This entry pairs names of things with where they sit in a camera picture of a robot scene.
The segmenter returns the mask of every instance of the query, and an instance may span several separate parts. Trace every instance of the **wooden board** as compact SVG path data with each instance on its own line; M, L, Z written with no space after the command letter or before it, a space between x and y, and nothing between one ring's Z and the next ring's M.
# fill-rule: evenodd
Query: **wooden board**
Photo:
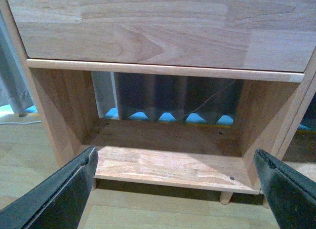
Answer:
M316 0L8 1L31 58L303 72L316 45Z
M259 193L230 128L101 119L86 145L100 149L96 178Z
M282 124L293 102L299 84L245 80L234 123L239 134L239 148L250 180L256 189L259 178L253 162L256 149L264 149L276 156L286 135Z
M92 62L92 61L87 62L87 61L28 59L27 64L29 67L32 67L32 68L43 68L43 69L93 70L93 71L105 71L105 72L220 77L220 78L298 82L298 83L300 83L304 78L303 73L294 73L294 72L276 72L276 71L268 72L268 71L260 71L260 70L233 70L233 69L198 68L198 67L167 66L167 65L122 64L122 63Z
M79 154L98 112L90 71L31 68L41 105L39 113L51 138L57 161L65 165Z

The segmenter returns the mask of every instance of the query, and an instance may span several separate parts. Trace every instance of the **curtain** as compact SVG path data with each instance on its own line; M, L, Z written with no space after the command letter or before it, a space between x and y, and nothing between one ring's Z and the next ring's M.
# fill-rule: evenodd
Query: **curtain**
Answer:
M0 14L0 106L10 104L15 113L33 105L22 67Z

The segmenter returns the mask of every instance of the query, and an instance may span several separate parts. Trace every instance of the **cabinet side panel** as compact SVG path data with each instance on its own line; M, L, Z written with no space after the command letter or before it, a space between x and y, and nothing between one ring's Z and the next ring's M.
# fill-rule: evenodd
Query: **cabinet side panel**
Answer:
M253 186L260 187L253 162L258 148L282 159L316 91L316 51L301 84L245 80L234 128Z
M31 69L60 166L73 159L98 119L90 71Z

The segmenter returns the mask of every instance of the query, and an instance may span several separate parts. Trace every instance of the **gray curtain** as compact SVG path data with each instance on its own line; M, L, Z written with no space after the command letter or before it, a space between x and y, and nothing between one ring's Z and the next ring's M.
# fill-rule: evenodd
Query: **gray curtain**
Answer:
M0 106L10 104L15 113L33 105L22 67L0 14Z
M116 97L120 119L144 112L157 121L165 112L175 119L201 106L206 99L232 83L232 79L115 73ZM211 98L196 113L210 124L223 115L234 116L242 80Z

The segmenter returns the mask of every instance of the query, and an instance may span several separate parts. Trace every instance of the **electrical cord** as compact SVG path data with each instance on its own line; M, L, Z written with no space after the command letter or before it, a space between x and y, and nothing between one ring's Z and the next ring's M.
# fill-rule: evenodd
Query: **electrical cord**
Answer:
M236 79L234 81L232 81L230 84L228 84L226 87L220 89L219 91L217 91L216 93L214 93L212 96L210 96L209 98L207 98L202 105L200 105L198 108L194 109L193 111L186 113L185 115L181 116L180 118L176 119L175 122L181 121L184 117L197 112L199 109L201 109L203 106L205 106L205 104L213 97L215 97L216 95L218 95L219 93L221 93L222 91L226 90L227 88L229 88L230 86L232 86L234 83L236 82Z
M41 123L40 120L32 121L32 122L2 122L0 124L35 124L35 123Z

